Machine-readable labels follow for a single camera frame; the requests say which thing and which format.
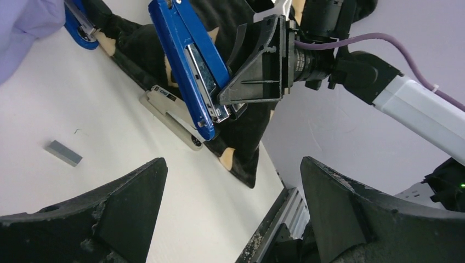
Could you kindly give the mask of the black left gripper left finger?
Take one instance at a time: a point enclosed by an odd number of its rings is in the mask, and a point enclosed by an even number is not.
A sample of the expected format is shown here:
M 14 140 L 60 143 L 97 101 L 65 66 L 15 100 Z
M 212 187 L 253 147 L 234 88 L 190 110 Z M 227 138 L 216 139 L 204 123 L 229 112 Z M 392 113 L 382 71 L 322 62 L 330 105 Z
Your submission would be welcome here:
M 1 217 L 1 262 L 145 262 L 168 168 L 155 158 L 36 213 Z

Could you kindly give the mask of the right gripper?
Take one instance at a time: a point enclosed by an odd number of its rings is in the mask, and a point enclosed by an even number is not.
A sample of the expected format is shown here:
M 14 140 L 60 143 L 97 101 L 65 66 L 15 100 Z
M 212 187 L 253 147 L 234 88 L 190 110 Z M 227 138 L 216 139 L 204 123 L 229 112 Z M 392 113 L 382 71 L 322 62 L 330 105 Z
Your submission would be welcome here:
M 217 96 L 221 105 L 275 102 L 295 82 L 317 90 L 348 51 L 356 1 L 291 1 L 284 15 L 237 28 L 226 63 L 232 76 Z

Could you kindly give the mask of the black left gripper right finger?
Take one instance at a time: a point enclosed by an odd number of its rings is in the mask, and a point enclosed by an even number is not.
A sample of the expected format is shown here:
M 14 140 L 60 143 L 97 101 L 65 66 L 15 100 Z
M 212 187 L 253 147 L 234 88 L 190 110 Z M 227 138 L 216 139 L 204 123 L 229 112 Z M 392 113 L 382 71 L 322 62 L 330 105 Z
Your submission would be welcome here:
M 304 157 L 321 262 L 464 262 L 464 214 L 412 203 Z

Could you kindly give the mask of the beige and black stapler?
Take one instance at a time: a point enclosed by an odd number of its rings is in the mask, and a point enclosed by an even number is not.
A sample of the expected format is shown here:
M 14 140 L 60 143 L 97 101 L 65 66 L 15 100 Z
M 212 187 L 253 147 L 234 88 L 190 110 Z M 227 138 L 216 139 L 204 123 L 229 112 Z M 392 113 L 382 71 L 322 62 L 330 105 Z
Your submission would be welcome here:
M 192 150 L 199 151 L 205 141 L 198 133 L 183 100 L 159 85 L 145 91 L 140 103 Z

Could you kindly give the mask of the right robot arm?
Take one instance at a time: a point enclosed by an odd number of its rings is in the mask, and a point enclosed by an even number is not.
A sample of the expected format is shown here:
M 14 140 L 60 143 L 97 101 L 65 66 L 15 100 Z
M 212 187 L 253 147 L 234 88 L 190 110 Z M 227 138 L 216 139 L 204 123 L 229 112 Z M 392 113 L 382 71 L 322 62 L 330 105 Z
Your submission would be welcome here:
M 464 105 L 428 82 L 396 38 L 385 33 L 352 37 L 352 23 L 363 16 L 358 1 L 305 1 L 290 21 L 269 15 L 240 26 L 237 45 L 249 41 L 248 30 L 259 29 L 261 34 L 248 60 L 239 63 L 218 94 L 218 102 L 279 101 L 296 82 L 318 90 L 327 80 L 329 89 L 341 85 L 463 164 Z M 371 53 L 348 48 L 372 39 L 392 44 L 414 76 Z

